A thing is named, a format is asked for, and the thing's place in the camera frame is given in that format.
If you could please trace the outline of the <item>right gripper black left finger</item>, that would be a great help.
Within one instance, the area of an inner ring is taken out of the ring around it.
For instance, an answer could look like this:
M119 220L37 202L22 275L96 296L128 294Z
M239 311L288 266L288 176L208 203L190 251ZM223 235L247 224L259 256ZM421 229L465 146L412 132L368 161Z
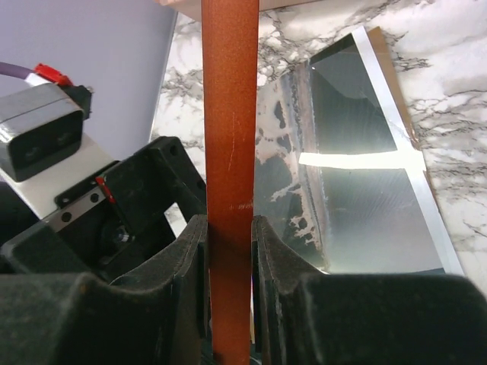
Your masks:
M199 364L208 327L207 220L107 283L44 223L8 241L3 364Z

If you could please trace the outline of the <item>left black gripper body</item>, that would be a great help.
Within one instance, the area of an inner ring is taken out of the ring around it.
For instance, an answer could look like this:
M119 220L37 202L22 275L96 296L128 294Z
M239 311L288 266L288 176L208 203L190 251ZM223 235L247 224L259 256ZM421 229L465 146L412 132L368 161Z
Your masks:
M177 237L167 211L185 221L206 212L206 185L182 141L159 137L57 194L55 211L38 218L1 184L4 274L90 271L112 281Z

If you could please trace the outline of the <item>orange wooden picture frame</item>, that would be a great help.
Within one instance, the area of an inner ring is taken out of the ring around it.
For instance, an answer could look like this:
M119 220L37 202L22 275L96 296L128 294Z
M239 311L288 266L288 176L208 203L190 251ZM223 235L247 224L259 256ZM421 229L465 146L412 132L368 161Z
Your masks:
M220 364L250 362L258 29L259 6L203 8L212 345Z

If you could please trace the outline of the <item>landscape photo print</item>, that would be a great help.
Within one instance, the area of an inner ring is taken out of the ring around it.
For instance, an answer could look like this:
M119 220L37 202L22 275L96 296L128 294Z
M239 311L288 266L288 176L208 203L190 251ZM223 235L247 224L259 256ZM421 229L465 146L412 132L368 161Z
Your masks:
M326 273L462 273L380 28L259 89L254 212Z

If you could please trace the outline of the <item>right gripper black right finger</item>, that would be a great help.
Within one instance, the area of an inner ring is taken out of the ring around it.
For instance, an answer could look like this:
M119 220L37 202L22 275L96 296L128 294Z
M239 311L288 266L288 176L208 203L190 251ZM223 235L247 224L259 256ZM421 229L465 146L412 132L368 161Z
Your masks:
M256 349L265 364L484 364L486 300L456 275L328 275L252 222Z

